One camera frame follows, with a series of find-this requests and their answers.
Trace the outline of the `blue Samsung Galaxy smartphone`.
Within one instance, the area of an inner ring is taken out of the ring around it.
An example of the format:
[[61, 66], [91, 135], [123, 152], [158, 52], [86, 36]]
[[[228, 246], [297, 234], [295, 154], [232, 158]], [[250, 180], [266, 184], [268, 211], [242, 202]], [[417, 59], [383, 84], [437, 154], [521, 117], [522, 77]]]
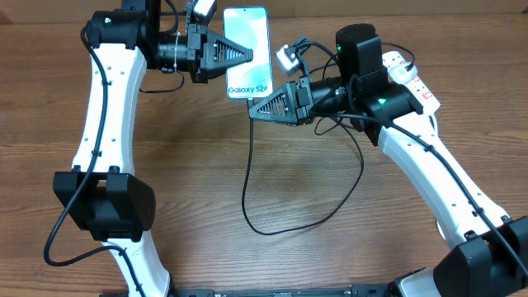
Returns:
[[272, 93], [271, 47], [265, 7], [227, 7], [223, 14], [224, 37], [240, 45], [229, 51], [244, 62], [227, 69], [226, 90], [231, 100], [267, 97]]

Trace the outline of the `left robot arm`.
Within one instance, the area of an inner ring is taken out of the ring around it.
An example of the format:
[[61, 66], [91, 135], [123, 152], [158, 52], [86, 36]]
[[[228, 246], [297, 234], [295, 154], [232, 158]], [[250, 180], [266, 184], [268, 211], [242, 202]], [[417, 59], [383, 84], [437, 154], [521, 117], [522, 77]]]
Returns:
[[56, 172], [53, 180], [62, 217], [111, 253], [130, 296], [176, 294], [151, 234], [153, 188], [134, 174], [134, 122], [144, 75], [152, 69], [207, 83], [253, 57], [250, 49], [209, 30], [216, 2], [189, 1], [175, 10], [184, 33], [161, 29], [162, 6], [124, 1], [113, 11], [94, 12], [82, 28], [92, 63], [87, 117], [71, 169]]

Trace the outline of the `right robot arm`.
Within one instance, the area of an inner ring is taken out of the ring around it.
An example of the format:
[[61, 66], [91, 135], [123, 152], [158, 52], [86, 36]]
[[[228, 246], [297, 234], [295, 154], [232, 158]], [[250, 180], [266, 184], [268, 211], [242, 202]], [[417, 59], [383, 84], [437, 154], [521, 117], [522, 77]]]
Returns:
[[527, 287], [527, 220], [513, 219], [472, 181], [442, 143], [440, 102], [418, 77], [414, 55], [383, 42], [371, 24], [343, 27], [329, 54], [335, 78], [304, 73], [250, 105], [251, 120], [307, 125], [330, 119], [357, 130], [393, 160], [433, 213], [449, 253], [353, 296], [508, 296]]

